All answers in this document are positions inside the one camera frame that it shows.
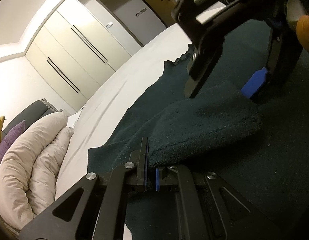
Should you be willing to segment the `person right hand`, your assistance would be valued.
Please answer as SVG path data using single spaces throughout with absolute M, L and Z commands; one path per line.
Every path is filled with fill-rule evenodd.
M 297 38 L 303 48 L 309 53 L 309 16 L 299 18 L 296 27 Z

